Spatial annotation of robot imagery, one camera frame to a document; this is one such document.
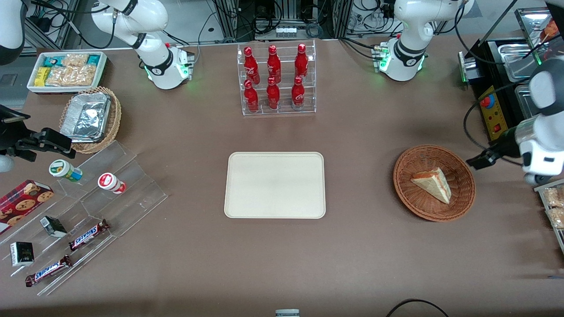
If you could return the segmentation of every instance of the brown wicker basket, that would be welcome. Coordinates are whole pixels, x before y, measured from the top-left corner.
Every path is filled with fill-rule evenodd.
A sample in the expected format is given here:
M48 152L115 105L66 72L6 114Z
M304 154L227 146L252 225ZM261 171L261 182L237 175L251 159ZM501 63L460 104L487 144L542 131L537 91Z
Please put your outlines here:
M452 191L450 203L440 202L411 182L415 173L439 167ZM419 217L446 222L462 217L474 204L476 185L466 163L451 151L434 145L410 148L394 168L394 186L402 202Z
M93 154L105 149L110 143L114 141L117 135L117 131L120 129L121 105L120 101L117 100L116 95L110 89L107 89L105 87L96 87L94 89L88 89L80 92L80 94L95 93L105 93L112 98L112 104L110 105L109 109L108 123L106 124L105 128L105 137L99 143L73 143L72 148L79 153ZM65 117L67 116L67 110L70 104L71 101L69 100L69 102L67 102L67 106L63 110L63 115L61 116L61 119L59 121L59 128L63 126L63 122L65 120Z

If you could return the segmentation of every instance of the red button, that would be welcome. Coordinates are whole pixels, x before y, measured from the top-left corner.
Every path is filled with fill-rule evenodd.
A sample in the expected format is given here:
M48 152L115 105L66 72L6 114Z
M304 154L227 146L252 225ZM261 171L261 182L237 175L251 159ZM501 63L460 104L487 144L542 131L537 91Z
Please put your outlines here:
M490 103L491 103L490 96L485 97L484 99L482 99L482 101L480 101L480 105L484 108L488 107Z

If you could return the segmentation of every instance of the small black box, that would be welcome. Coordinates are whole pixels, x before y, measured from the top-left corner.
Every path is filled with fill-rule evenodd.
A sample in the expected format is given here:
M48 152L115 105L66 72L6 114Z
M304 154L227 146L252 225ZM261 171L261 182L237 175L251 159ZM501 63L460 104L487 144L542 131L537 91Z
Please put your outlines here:
M12 256L12 266L32 265L33 245L31 242L14 242L10 244L10 255Z
M45 228L47 234L52 237L64 237L67 231L57 218L45 216L41 218L41 226Z

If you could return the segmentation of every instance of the white tray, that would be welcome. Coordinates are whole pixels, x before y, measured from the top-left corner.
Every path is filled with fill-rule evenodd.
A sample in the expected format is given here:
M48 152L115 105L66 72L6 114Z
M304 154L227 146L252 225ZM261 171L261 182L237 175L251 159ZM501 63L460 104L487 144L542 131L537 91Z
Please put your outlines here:
M323 155L235 152L229 157L225 215L319 219L325 215Z
M46 58L51 58L54 56L62 56L66 54L88 54L88 55L100 55L100 60L98 60L98 65L96 66L96 72L94 73L94 79L92 80L92 85L90 86L66 86L66 87L53 87L53 86L35 86L35 77L37 76L37 70L39 67L43 66L43 62ZM47 52L41 53L37 56L37 61L33 67L32 75L29 77L28 90L36 94L65 94L65 93L77 93L79 91L84 91L86 89L93 89L98 87L100 79L102 79L102 73L104 72L104 67L107 57L101 51L61 51L61 52Z

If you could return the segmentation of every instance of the coca-cola bottle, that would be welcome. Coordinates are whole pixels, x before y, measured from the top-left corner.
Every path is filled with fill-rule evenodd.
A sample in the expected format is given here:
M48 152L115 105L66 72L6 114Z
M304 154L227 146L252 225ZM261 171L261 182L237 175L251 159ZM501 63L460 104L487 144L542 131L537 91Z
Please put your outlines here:
M253 83L250 80L245 80L245 102L247 103L247 108L251 112L258 111L258 94L253 88Z
M280 101L280 89L276 85L276 79L273 76L268 78L268 87L266 88L268 95L268 106L272 110L278 109L278 102Z
M243 49L245 53L245 73L247 78L253 81L253 84L258 85L261 82L261 77L258 74L257 60L253 56L253 50L250 47Z
M294 65L296 66L296 76L305 78L307 76L307 55L306 45L303 43L298 45L298 55Z
M282 81L282 66L274 45L268 47L268 62L266 64L268 65L268 76L274 77L276 83L280 83Z
M294 86L292 87L292 108L294 108L294 110L301 110L303 108L304 93L305 89L302 85L302 77L296 76Z

